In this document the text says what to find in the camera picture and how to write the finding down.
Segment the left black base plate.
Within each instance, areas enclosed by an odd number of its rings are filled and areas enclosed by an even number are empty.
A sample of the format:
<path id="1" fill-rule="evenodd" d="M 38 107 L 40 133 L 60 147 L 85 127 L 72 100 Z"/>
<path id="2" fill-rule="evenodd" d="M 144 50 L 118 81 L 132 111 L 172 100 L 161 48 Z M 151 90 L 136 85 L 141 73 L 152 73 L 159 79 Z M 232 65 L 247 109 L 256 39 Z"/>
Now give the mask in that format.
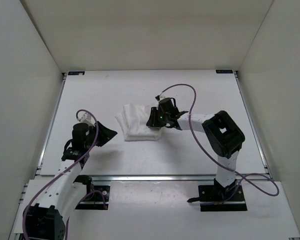
<path id="1" fill-rule="evenodd" d="M 109 209 L 111 186 L 94 185 L 94 193 L 86 197 L 76 206 L 76 210 L 99 210 L 106 211 Z"/>

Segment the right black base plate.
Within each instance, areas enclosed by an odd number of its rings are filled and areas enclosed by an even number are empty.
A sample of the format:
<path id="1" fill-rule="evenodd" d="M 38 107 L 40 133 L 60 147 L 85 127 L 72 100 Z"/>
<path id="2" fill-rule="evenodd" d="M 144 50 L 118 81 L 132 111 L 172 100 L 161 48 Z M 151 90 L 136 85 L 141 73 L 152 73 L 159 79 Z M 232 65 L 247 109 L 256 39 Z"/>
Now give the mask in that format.
<path id="1" fill-rule="evenodd" d="M 199 185 L 198 197 L 187 200 L 192 204 L 199 202 L 201 212 L 245 212 L 248 210 L 244 191 L 240 185 L 236 191 L 231 190 L 221 196 L 214 185 Z"/>

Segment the right blue corner label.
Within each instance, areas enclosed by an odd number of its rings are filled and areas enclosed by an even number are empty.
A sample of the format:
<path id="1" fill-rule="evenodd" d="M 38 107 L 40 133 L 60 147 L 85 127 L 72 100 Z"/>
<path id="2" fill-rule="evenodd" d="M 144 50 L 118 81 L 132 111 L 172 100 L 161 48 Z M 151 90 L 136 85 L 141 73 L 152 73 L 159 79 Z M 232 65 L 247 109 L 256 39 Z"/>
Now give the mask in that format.
<path id="1" fill-rule="evenodd" d="M 217 74 L 233 74 L 231 69 L 216 69 L 215 72 Z"/>

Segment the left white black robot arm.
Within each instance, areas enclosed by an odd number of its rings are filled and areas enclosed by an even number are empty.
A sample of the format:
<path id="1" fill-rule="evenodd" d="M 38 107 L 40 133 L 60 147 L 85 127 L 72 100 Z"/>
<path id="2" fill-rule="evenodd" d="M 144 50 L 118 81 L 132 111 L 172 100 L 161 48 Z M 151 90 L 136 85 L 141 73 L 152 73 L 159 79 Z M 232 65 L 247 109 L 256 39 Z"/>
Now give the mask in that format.
<path id="1" fill-rule="evenodd" d="M 162 120 L 157 107 L 126 104 L 116 120 L 126 142 L 156 141 L 162 131 L 147 126 L 152 117 Z M 82 175 L 94 147 L 102 147 L 116 135 L 117 131 L 105 127 L 95 116 L 83 110 L 82 117 L 72 128 L 72 138 L 63 149 L 57 174 L 50 180 L 25 207 L 22 216 L 22 230 L 26 240 L 66 240 L 69 218 L 77 205 L 94 194 L 93 180 Z"/>

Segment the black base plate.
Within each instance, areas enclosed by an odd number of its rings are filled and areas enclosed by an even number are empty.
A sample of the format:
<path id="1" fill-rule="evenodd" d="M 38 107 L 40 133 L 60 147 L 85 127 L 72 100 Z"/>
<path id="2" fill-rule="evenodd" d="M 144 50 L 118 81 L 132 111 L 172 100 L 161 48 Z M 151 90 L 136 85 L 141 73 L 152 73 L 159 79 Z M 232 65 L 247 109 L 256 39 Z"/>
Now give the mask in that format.
<path id="1" fill-rule="evenodd" d="M 76 210 L 99 210 L 106 211 L 109 209 L 111 186 L 94 185 L 94 193 L 86 197 L 76 206 Z"/>
<path id="2" fill-rule="evenodd" d="M 248 210 L 244 191 L 240 185 L 236 191 L 231 190 L 221 196 L 214 185 L 199 185 L 198 197 L 187 200 L 192 204 L 199 202 L 201 212 L 245 212 Z"/>

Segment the aluminium table edge rail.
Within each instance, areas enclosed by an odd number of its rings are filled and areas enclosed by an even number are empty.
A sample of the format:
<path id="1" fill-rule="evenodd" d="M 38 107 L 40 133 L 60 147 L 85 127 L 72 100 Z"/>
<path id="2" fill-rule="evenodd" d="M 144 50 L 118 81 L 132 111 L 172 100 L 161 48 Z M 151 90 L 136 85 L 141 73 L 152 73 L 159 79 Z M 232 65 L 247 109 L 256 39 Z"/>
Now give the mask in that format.
<path id="1" fill-rule="evenodd" d="M 190 175 L 93 175 L 92 179 L 97 182 L 110 181 L 212 181 L 215 175 L 190 174 Z"/>

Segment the white fabric skirt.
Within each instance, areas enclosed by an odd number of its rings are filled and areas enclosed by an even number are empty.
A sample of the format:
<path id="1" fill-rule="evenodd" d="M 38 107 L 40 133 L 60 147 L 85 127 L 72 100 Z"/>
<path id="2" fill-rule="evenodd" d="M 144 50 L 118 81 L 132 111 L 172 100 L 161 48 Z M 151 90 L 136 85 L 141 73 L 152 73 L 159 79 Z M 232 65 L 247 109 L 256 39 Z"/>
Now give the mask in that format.
<path id="1" fill-rule="evenodd" d="M 161 138 L 162 128 L 146 125 L 150 118 L 151 105 L 125 104 L 115 118 L 121 127 L 126 142 L 157 141 Z"/>

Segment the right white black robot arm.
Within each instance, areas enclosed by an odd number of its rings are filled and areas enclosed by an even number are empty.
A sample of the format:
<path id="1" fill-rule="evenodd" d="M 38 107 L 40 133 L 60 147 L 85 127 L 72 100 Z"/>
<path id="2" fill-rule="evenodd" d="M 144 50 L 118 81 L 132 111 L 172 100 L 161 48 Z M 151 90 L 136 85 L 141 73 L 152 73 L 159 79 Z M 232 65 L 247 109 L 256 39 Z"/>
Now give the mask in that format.
<path id="1" fill-rule="evenodd" d="M 179 111 L 173 97 L 155 98 L 158 105 L 151 108 L 146 125 L 149 128 L 165 127 L 204 133 L 217 155 L 214 195 L 219 200 L 226 200 L 236 187 L 237 157 L 245 141 L 242 130 L 224 110 L 216 114 L 192 114 L 188 111 Z"/>

